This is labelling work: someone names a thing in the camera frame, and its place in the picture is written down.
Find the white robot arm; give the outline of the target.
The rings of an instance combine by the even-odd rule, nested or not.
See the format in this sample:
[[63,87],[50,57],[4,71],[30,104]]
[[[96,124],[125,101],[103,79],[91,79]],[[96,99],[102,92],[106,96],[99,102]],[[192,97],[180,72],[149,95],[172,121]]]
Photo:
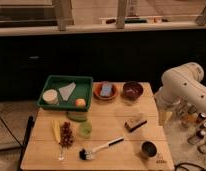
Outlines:
[[204,70],[195,62],[168,69],[162,74],[162,86],[154,94],[161,126],[165,124],[168,113],[182,100],[206,114],[206,86],[201,84],[203,78]]

